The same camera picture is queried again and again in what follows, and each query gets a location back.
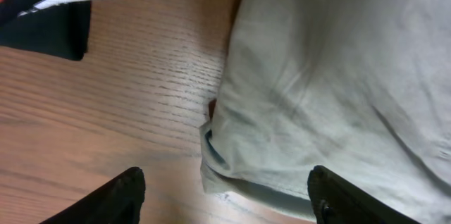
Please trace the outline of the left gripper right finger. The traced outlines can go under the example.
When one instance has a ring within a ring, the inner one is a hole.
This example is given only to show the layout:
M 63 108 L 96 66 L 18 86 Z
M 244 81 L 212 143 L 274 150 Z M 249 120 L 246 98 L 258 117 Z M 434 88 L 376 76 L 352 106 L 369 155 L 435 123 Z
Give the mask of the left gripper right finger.
M 307 189 L 318 224 L 419 224 L 324 166 L 315 166 Z

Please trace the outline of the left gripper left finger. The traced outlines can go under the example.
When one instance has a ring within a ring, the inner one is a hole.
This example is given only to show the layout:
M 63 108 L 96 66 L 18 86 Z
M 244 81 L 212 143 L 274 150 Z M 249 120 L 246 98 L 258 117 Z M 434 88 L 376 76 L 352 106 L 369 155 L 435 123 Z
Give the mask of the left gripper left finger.
M 145 179 L 132 167 L 42 224 L 138 224 Z

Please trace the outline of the khaki shorts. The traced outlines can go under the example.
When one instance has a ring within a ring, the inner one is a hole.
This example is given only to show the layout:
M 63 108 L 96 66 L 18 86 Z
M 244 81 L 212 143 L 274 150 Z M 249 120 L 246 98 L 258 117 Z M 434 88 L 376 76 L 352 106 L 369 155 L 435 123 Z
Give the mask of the khaki shorts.
M 420 223 L 450 222 L 450 0 L 241 0 L 207 193 L 314 217 L 325 166 Z

